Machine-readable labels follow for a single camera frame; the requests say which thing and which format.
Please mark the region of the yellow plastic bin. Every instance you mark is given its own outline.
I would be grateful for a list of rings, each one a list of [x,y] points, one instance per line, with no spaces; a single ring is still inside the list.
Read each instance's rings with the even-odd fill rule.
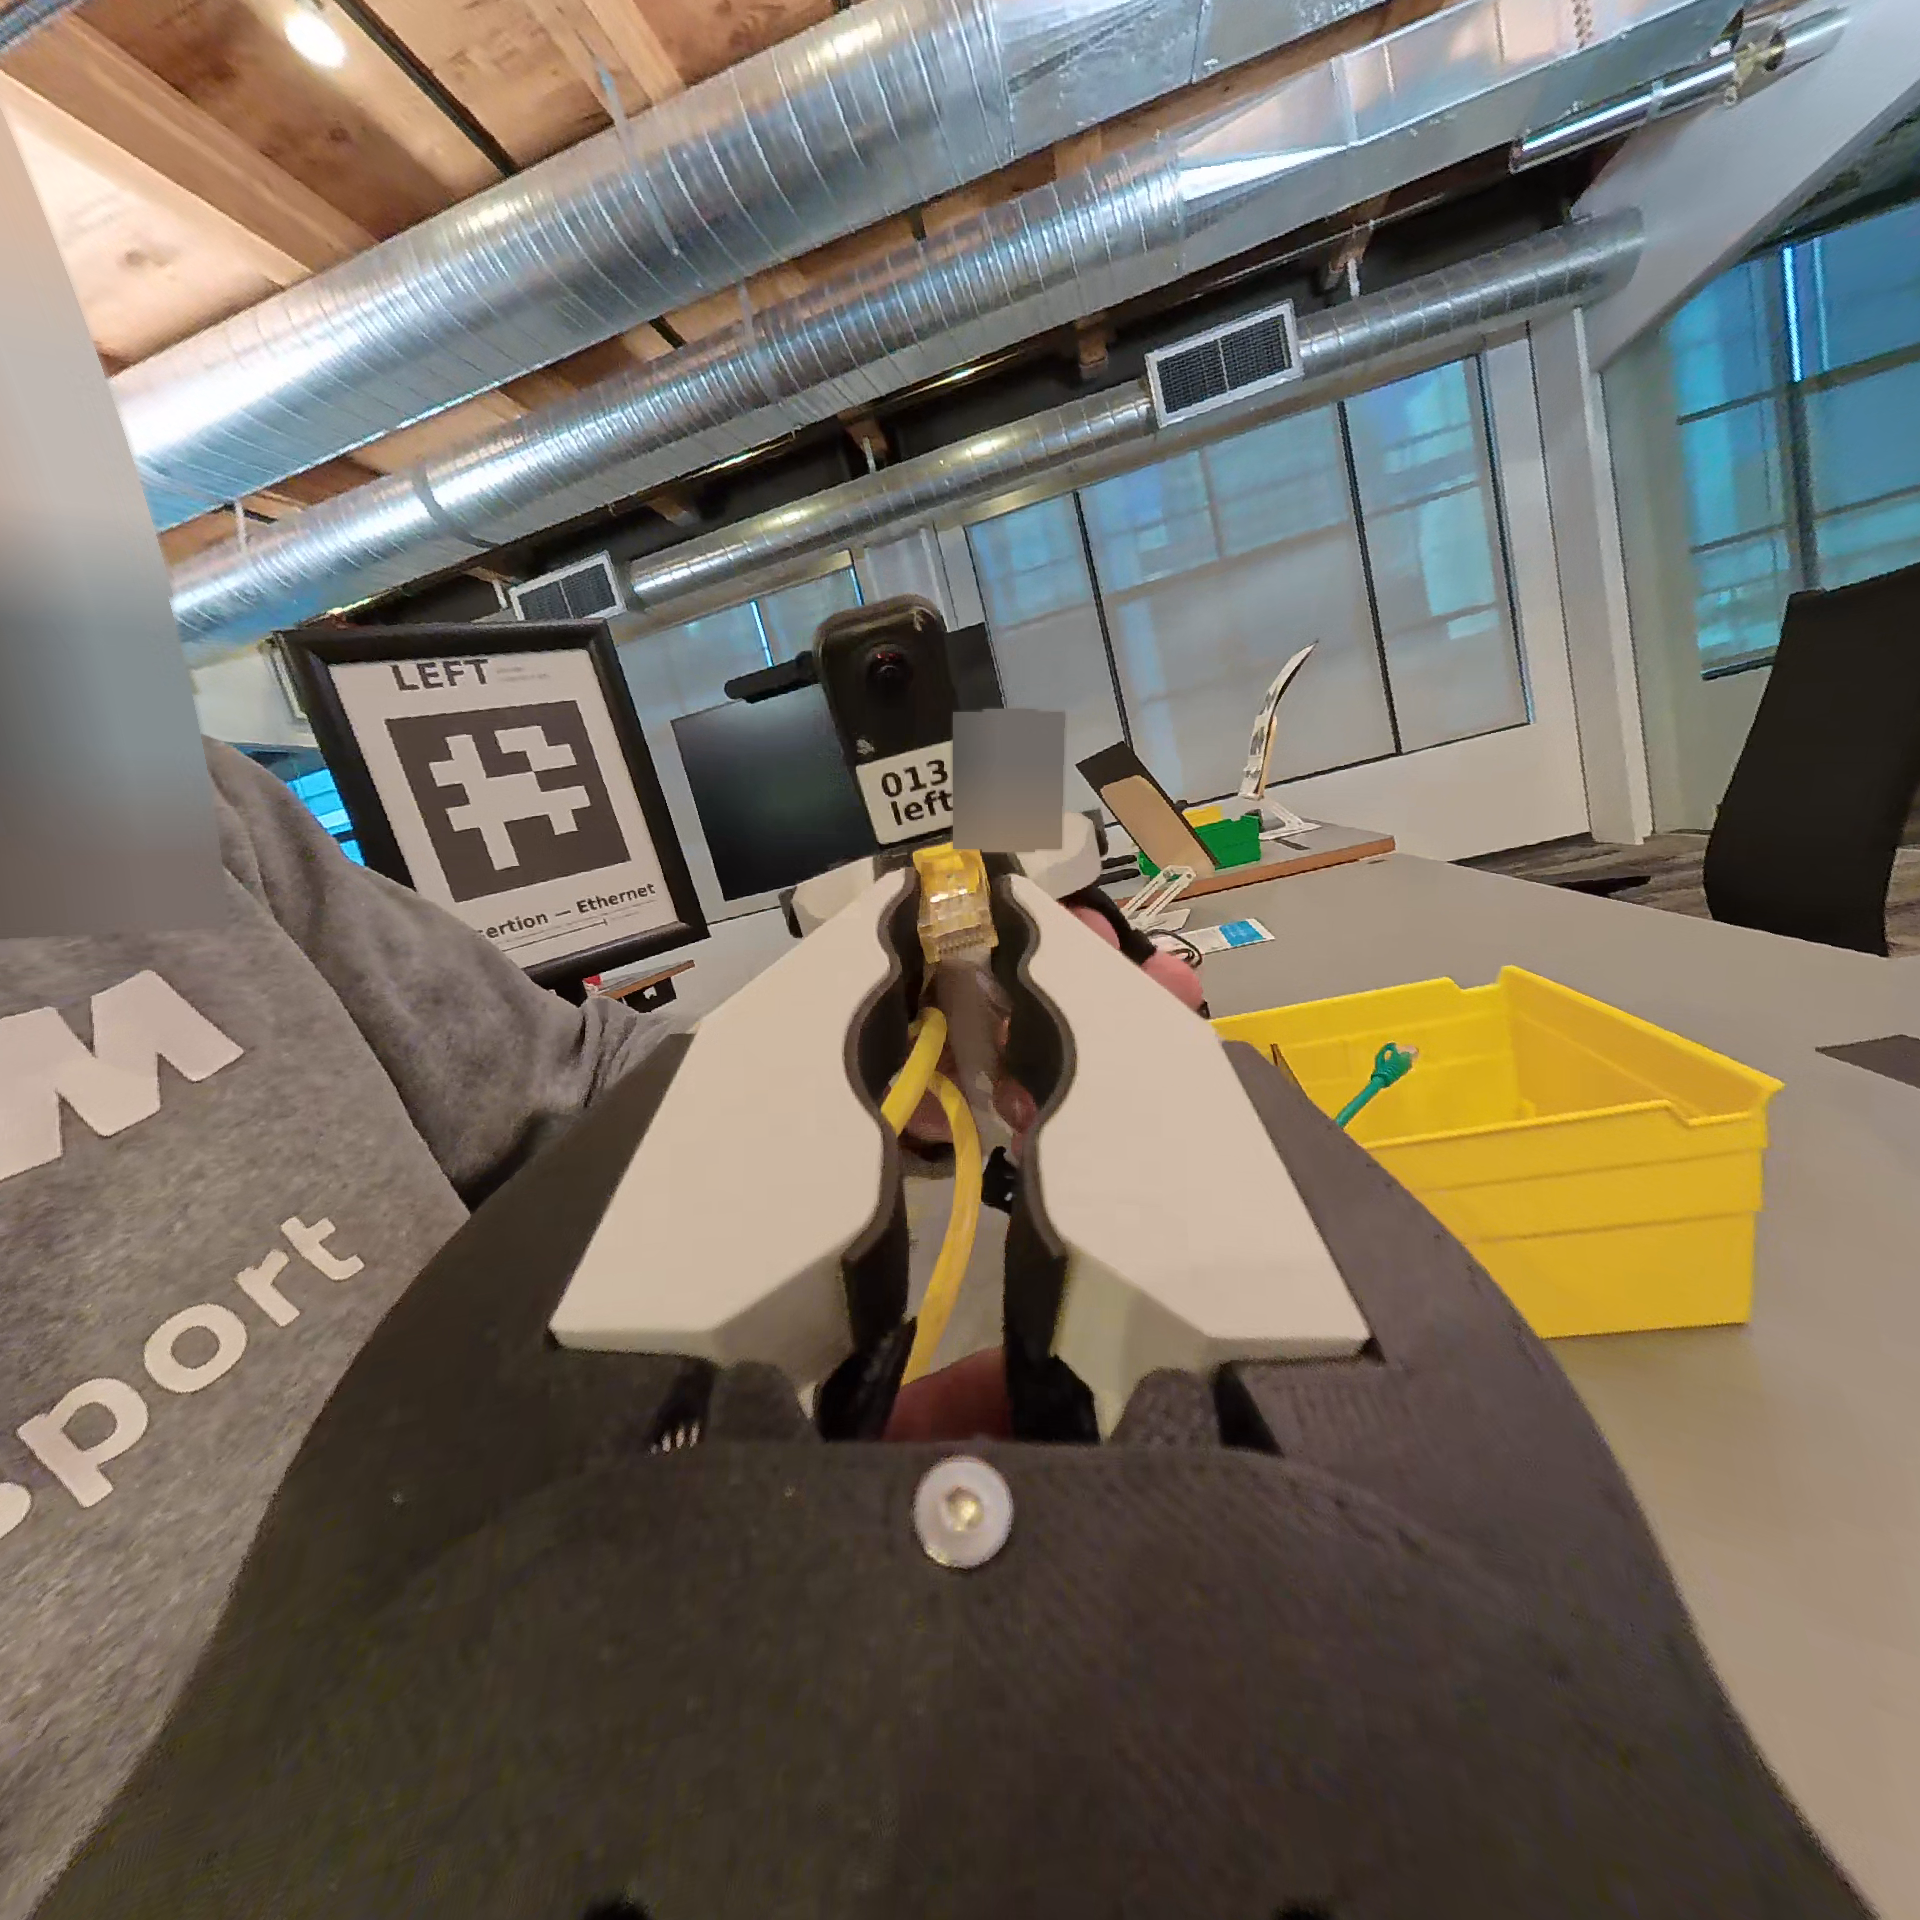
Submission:
[[[1744,1326],[1783,1084],[1520,968],[1212,1025],[1337,1115],[1383,1042],[1404,1079],[1356,1139],[1544,1337]]]

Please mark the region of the person's left hand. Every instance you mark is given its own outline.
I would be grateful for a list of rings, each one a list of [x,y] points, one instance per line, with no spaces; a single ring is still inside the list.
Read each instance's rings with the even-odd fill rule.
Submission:
[[[1087,887],[1061,901],[1061,910],[1070,911],[1078,926],[1094,930],[1106,946],[1115,946],[1132,968],[1145,977],[1157,979],[1172,1000],[1178,1000],[1199,1019],[1211,1019],[1208,991],[1199,971],[1199,962],[1189,948],[1164,948],[1149,935],[1135,930],[1120,906],[1099,887]]]

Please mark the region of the silver metal pipe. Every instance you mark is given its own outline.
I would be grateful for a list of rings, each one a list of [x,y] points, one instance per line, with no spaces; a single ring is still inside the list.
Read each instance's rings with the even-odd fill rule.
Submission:
[[[1506,172],[1513,178],[1529,176],[1698,108],[1736,108],[1779,79],[1823,60],[1844,24],[1844,7],[1739,16],[1736,29],[1704,60],[1520,133],[1508,147]]]

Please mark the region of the black framed marker sign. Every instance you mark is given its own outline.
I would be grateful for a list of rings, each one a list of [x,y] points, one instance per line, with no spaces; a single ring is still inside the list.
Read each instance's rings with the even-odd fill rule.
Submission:
[[[602,619],[272,637],[370,872],[548,991],[705,936]]]

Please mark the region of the large glass window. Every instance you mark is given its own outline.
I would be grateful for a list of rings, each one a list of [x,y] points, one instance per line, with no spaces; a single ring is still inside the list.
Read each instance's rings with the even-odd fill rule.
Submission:
[[[671,750],[671,720],[831,610],[920,596],[986,627],[1004,704],[1061,710],[1073,755],[1125,738],[1171,794],[1217,799],[1270,678],[1314,645],[1273,755],[1296,808],[1438,859],[1579,835],[1529,402],[1519,342],[1477,352],[627,623],[619,664]]]
[[[1917,203],[1762,249],[1664,326],[1695,667],[1775,655],[1786,601],[1917,565]]]

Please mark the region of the person's right hand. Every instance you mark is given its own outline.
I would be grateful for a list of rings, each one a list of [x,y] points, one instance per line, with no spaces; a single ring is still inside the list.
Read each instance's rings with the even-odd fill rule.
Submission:
[[[1012,1436],[1003,1348],[983,1348],[920,1380],[903,1380],[884,1428],[887,1444],[967,1444]]]

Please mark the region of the silver ventilation duct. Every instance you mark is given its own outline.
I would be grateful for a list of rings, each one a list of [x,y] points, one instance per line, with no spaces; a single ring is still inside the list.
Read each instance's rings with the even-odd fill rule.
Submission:
[[[926,524],[971,500],[1186,450],[1217,431],[1244,431],[1463,357],[1535,319],[1605,298],[1644,251],[1644,215],[1619,208],[1525,236],[1469,263],[1322,308],[1299,324],[1299,373],[1247,388],[1211,414],[1159,425],[1149,380],[1003,425],[897,466],[747,518],[631,566],[638,615],[705,610],[757,590],[785,565],[858,547],[893,524]]]
[[[988,206],[819,289],[694,339],[580,395],[301,512],[249,547],[181,565],[185,652],[225,652],[339,604],[362,604],[555,518],[678,481],[711,446],[920,384],[1015,346],[1088,301],[1178,275],[1199,236],[1172,141],[1139,143],[1058,184]]]
[[[858,4],[112,380],[155,528],[1361,4]]]

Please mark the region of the white vent grille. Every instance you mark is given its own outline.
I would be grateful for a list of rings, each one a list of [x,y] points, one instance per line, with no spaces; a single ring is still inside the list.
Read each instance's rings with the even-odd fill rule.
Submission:
[[[510,610],[520,623],[607,619],[624,612],[624,596],[609,553],[597,550],[510,584]]]
[[[1293,301],[1273,301],[1145,355],[1157,431],[1303,380]]]

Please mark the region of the black office chair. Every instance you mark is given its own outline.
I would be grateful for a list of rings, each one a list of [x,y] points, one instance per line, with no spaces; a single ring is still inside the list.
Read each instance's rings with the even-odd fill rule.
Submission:
[[[1914,797],[1917,565],[1793,596],[1701,857],[1709,914],[1885,957]]]

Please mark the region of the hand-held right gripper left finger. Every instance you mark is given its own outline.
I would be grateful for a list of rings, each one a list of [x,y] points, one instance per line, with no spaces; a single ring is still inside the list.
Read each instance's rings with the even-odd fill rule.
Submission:
[[[716,1005],[548,1333],[564,1352],[770,1365],[815,1422],[887,1422],[913,1329],[897,1128],[916,885],[881,874]]]

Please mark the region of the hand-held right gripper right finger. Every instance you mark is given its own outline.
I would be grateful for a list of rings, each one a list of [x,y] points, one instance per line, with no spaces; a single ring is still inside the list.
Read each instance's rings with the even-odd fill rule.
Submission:
[[[1346,1360],[1368,1326],[1266,1124],[1285,1079],[1082,928],[997,882],[1004,1063],[1036,1098],[1004,1242],[1019,1422],[1115,1428],[1143,1380]]]

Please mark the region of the wooden stand board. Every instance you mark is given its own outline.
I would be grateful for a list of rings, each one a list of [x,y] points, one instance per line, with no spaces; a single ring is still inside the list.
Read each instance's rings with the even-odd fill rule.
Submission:
[[[1077,773],[1099,794],[1116,827],[1132,837],[1149,872],[1186,867],[1194,878],[1217,874],[1217,861],[1199,830],[1125,742],[1078,760]]]

